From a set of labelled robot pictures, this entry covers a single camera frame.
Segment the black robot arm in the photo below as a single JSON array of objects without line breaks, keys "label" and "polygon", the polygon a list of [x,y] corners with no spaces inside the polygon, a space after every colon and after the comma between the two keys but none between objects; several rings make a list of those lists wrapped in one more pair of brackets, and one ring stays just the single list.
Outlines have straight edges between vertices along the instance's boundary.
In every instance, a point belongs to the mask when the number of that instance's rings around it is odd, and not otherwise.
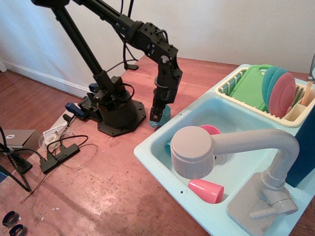
[{"label": "black robot arm", "polygon": [[157,64],[157,75],[149,111],[151,121],[160,121],[166,105],[175,100],[182,71],[176,47],[166,31],[152,23],[132,20],[102,0],[35,0],[57,20],[61,38],[71,47],[71,55],[97,83],[102,96],[94,102],[105,109],[105,116],[131,101],[131,96],[114,84],[110,66],[123,58],[120,47],[127,45],[138,56]]}]

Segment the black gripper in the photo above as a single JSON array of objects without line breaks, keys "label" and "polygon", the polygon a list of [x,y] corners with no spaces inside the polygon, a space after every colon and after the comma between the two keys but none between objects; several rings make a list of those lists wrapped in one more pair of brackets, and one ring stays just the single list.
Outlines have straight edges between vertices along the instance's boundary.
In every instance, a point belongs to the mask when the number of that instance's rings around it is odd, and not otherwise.
[{"label": "black gripper", "polygon": [[174,103],[182,75],[183,72],[177,64],[177,58],[171,59],[167,56],[159,58],[150,121],[160,122],[165,105]]}]

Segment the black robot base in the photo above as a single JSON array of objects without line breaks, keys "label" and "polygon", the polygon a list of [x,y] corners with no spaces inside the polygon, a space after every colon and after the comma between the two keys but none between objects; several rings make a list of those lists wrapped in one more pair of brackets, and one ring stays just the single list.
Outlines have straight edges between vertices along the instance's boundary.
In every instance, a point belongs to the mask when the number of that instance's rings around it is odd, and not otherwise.
[{"label": "black robot base", "polygon": [[112,137],[134,131],[146,118],[143,103],[133,100],[121,77],[111,78],[115,91],[88,92],[79,103],[87,118],[97,122],[97,129]]}]

